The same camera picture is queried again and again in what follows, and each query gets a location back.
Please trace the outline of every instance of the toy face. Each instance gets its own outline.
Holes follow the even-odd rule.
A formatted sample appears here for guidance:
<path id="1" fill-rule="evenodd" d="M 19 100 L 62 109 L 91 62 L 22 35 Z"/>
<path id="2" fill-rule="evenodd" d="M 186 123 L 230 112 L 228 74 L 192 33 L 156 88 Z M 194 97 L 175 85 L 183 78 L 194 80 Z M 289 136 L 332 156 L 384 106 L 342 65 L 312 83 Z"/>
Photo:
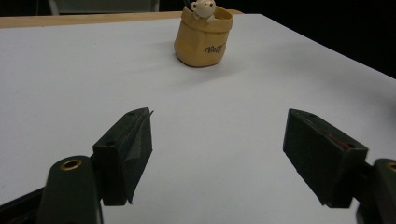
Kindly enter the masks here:
<path id="1" fill-rule="evenodd" d="M 216 10 L 216 3 L 213 0 L 197 0 L 191 3 L 191 10 L 199 17 L 207 18 L 213 15 Z"/>

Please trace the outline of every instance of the dark background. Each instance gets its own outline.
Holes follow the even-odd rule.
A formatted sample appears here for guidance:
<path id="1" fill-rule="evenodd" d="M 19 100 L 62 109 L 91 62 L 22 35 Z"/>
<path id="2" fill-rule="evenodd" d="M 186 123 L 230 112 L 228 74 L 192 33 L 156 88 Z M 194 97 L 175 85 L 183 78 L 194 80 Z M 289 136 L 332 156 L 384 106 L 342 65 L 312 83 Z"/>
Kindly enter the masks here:
<path id="1" fill-rule="evenodd" d="M 301 35 L 396 78 L 396 1 L 217 0 L 218 6 L 261 13 Z M 0 0 L 0 16 L 49 15 L 46 0 Z M 160 11 L 179 11 L 182 0 L 160 0 Z"/>

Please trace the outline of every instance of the figurine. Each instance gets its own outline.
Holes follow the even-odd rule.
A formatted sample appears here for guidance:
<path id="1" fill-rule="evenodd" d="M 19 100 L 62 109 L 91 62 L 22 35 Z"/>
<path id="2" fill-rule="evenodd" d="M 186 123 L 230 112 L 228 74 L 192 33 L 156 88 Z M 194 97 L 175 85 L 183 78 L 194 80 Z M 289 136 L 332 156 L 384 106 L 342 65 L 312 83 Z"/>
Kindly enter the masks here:
<path id="1" fill-rule="evenodd" d="M 197 0 L 191 3 L 191 10 L 196 20 L 204 18 L 206 22 L 212 22 L 215 19 L 213 14 L 216 10 L 216 3 L 214 0 Z"/>

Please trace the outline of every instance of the brown paper bag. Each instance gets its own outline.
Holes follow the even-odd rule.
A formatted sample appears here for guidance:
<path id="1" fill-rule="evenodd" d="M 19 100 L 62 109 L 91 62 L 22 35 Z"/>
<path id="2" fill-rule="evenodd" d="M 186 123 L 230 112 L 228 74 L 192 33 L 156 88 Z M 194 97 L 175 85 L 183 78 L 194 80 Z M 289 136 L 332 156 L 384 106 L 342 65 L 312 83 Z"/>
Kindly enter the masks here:
<path id="1" fill-rule="evenodd" d="M 212 22 L 196 20 L 184 7 L 174 44 L 176 55 L 184 64 L 203 67 L 220 62 L 233 26 L 233 14 L 216 7 L 214 15 L 216 19 Z"/>

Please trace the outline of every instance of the white table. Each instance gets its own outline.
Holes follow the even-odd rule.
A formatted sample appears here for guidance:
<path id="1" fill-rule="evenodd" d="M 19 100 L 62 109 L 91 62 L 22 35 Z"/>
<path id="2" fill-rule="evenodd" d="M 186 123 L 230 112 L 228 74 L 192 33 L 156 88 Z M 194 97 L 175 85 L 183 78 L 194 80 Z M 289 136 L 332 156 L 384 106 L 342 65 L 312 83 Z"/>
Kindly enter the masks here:
<path id="1" fill-rule="evenodd" d="M 0 204 L 92 154 L 148 106 L 153 152 L 134 204 L 105 223 L 355 223 L 322 207 L 282 151 L 289 108 L 396 158 L 396 80 L 262 15 L 235 15 L 222 61 L 176 57 L 180 19 L 0 29 Z"/>

